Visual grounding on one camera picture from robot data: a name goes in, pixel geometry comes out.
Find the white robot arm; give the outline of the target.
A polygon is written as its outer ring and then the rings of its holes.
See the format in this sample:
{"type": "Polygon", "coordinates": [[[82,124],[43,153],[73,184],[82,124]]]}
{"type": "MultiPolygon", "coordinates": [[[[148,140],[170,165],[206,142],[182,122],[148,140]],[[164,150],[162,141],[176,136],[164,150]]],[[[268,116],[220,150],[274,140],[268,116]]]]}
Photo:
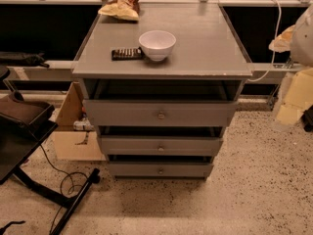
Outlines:
{"type": "Polygon", "coordinates": [[[313,106],[313,5],[273,39],[269,49],[279,53],[290,51],[291,59],[304,66],[292,77],[275,116],[281,125],[294,125],[313,106]]]}

